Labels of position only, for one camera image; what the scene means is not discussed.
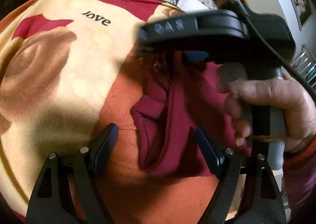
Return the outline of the person's right hand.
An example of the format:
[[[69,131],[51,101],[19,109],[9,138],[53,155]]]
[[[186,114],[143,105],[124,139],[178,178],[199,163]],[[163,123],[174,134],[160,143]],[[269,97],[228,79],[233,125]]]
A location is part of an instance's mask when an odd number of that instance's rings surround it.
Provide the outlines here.
[[[287,136],[285,151],[293,154],[315,149],[315,103],[306,90],[288,73],[283,79],[219,82],[218,89],[229,96],[224,111],[231,116],[237,146],[245,143],[251,126],[243,118],[241,102],[274,106],[285,111]]]

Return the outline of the maroon right sleeve forearm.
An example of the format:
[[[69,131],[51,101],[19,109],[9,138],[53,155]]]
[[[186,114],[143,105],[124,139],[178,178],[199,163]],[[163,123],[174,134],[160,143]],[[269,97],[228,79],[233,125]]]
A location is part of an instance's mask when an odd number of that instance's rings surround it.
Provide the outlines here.
[[[291,218],[294,218],[315,187],[315,139],[299,152],[285,152],[283,178]]]

